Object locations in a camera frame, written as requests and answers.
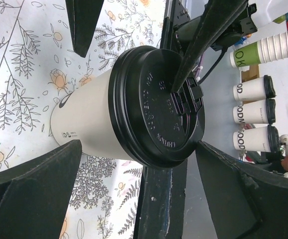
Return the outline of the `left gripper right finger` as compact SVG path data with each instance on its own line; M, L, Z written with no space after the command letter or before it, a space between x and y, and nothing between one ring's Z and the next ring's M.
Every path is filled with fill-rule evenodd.
M199 141L196 160L219 239L288 239L288 179Z

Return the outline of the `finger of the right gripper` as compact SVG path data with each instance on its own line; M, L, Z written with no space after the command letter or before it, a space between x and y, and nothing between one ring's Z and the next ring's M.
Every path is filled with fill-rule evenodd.
M180 89L191 72L195 60L227 29L246 5L246 0L208 1L175 76L172 92Z
M104 0L65 0L73 51L85 58Z

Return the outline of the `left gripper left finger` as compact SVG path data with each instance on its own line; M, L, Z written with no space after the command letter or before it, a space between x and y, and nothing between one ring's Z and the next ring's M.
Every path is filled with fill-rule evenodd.
M82 155L71 140L0 172L0 239L58 239Z

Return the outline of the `white paper coffee cup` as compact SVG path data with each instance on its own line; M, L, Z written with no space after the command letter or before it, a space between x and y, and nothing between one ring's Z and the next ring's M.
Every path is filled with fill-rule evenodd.
M84 154L131 160L120 145L109 116L110 74L111 70L107 70L65 96L53 109L51 130L59 145L78 139Z

